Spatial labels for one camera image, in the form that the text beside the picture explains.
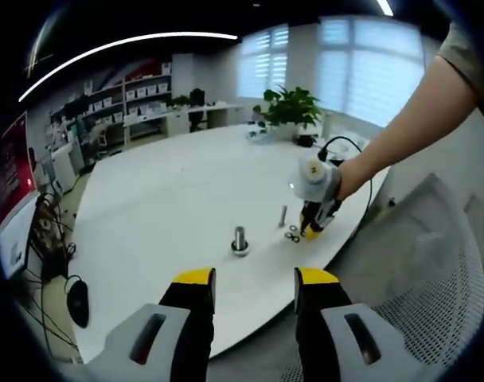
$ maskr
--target computer mouse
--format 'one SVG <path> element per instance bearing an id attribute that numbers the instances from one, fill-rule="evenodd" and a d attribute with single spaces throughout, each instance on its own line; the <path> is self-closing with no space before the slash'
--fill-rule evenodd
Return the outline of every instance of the computer mouse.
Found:
<path id="1" fill-rule="evenodd" d="M 81 328 L 86 328 L 90 318 L 88 306 L 88 286 L 83 280 L 78 280 L 67 293 L 67 307 L 71 319 Z"/>

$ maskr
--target red poster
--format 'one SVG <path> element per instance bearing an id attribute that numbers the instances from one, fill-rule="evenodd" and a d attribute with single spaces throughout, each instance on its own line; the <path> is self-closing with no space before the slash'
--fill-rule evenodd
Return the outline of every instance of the red poster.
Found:
<path id="1" fill-rule="evenodd" d="M 35 190 L 26 145 L 26 113 L 0 139 L 0 224 L 19 201 Z"/>

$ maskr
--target round white table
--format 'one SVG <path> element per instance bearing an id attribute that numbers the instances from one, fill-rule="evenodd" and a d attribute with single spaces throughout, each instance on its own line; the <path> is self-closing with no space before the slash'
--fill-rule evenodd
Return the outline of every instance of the round white table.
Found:
<path id="1" fill-rule="evenodd" d="M 369 183 L 343 203 L 313 242 L 284 237 L 303 201 L 288 187 L 306 149 L 290 142 L 249 143 L 248 126 L 186 134 L 97 163 L 80 202 L 69 274 L 88 284 L 90 322 L 74 326 L 84 363 L 107 334 L 146 303 L 158 303 L 172 278 L 217 269 L 211 357 L 268 322 L 294 298 L 294 267 L 324 268 L 364 215 Z M 387 170 L 373 179 L 373 198 Z M 287 205 L 284 228 L 278 228 Z M 236 226 L 250 245 L 230 249 Z"/>

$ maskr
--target window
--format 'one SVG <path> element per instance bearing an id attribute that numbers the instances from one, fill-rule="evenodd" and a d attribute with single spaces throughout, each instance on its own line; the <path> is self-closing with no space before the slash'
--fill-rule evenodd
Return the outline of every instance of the window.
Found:
<path id="1" fill-rule="evenodd" d="M 322 21 L 318 98 L 323 107 L 385 127 L 424 74 L 420 32 L 395 21 Z"/>
<path id="2" fill-rule="evenodd" d="M 262 98 L 267 89 L 284 87 L 287 74 L 288 26 L 255 33 L 242 41 L 237 96 Z"/>

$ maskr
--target metal rod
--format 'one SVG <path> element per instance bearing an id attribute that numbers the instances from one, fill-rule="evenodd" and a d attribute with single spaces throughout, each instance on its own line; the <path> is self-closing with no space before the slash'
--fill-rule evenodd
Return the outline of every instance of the metal rod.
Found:
<path id="1" fill-rule="evenodd" d="M 286 205 L 284 205 L 283 209 L 281 209 L 281 220 L 279 220 L 280 228 L 284 227 L 284 223 L 287 218 L 287 210 L 288 210 L 288 207 Z"/>
<path id="2" fill-rule="evenodd" d="M 245 230 L 244 227 L 235 228 L 235 249 L 237 251 L 243 251 L 246 248 L 245 245 Z"/>

